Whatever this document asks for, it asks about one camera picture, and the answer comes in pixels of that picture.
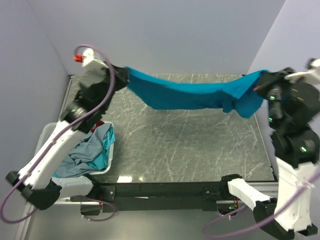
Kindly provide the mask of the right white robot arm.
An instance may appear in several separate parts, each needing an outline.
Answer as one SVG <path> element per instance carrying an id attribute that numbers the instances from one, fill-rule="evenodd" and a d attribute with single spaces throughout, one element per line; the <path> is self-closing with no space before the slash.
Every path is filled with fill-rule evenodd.
<path id="1" fill-rule="evenodd" d="M 309 179 L 319 166 L 320 138 L 309 122 L 320 111 L 319 82 L 320 61 L 312 59 L 304 72 L 286 68 L 262 73 L 255 88 L 268 102 L 278 168 L 277 197 L 256 190 L 237 174 L 220 181 L 221 197 L 241 200 L 253 211 L 259 227 L 278 240 L 292 240 L 295 233 L 310 236 L 318 232 L 310 218 Z"/>

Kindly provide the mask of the teal blue t shirt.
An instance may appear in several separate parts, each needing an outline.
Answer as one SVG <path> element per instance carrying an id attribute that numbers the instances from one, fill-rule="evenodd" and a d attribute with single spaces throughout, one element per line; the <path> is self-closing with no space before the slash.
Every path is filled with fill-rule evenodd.
<path id="1" fill-rule="evenodd" d="M 235 110 L 248 119 L 263 102 L 254 91 L 262 73 L 256 71 L 230 82 L 181 83 L 129 68 L 127 88 L 155 110 L 222 109 L 224 113 Z"/>

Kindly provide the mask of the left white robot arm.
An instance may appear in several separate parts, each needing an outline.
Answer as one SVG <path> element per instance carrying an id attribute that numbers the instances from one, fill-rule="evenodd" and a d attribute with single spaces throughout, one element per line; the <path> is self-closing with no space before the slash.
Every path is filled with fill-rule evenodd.
<path id="1" fill-rule="evenodd" d="M 94 201 L 100 195 L 100 188 L 88 174 L 72 178 L 55 178 L 53 174 L 71 149 L 102 119 L 114 93 L 129 83 L 129 70 L 116 66 L 91 69 L 84 79 L 96 82 L 90 86 L 79 84 L 74 100 L 62 112 L 49 139 L 24 168 L 6 176 L 38 210 L 46 210 L 60 198 L 84 196 Z"/>

